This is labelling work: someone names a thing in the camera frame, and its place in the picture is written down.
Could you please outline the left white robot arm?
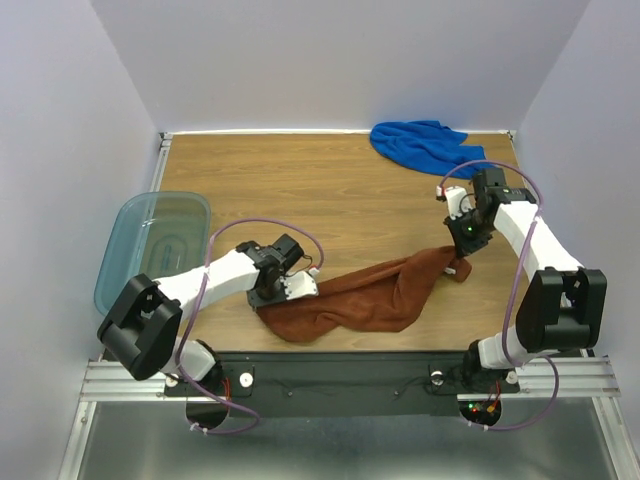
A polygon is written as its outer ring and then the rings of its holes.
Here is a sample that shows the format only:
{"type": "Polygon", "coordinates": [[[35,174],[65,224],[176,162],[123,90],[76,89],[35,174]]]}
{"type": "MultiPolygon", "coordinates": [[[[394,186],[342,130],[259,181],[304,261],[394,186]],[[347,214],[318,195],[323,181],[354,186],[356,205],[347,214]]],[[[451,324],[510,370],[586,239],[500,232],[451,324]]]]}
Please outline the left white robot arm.
{"type": "Polygon", "coordinates": [[[136,380],[163,373],[188,379],[199,393],[213,393],[223,371],[210,347],[188,338],[195,317],[239,293],[254,309],[317,295],[312,274],[289,272],[303,255],[299,243],[284,234],[267,246],[243,242],[210,264],[178,275],[136,275],[106,314],[97,337],[136,380]]]}

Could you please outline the brown towel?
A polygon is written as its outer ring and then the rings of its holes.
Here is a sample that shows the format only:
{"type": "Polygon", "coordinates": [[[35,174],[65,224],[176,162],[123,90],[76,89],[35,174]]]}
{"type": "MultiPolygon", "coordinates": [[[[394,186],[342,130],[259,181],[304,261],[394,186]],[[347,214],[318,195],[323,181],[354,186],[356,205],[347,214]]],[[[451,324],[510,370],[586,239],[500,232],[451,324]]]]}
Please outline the brown towel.
{"type": "Polygon", "coordinates": [[[471,271],[454,247],[429,248],[323,281],[314,297],[260,307],[256,314],[291,343],[312,343],[337,328],[397,333],[417,321],[441,277],[462,283],[471,271]]]}

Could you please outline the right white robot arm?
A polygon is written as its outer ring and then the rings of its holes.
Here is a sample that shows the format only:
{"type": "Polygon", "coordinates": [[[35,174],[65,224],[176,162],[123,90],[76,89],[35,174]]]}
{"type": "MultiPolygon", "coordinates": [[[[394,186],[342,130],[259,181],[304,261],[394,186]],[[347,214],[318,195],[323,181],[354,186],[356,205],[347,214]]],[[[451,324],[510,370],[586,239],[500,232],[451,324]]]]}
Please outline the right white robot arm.
{"type": "Polygon", "coordinates": [[[607,279],[584,267],[542,218],[542,199],[506,182],[504,165],[484,168],[471,187],[436,188],[458,259],[501,234],[518,257],[515,276],[529,281],[522,299],[511,295],[501,330],[472,342],[455,375],[469,392],[484,389],[541,354],[593,348],[600,335],[607,279]]]}

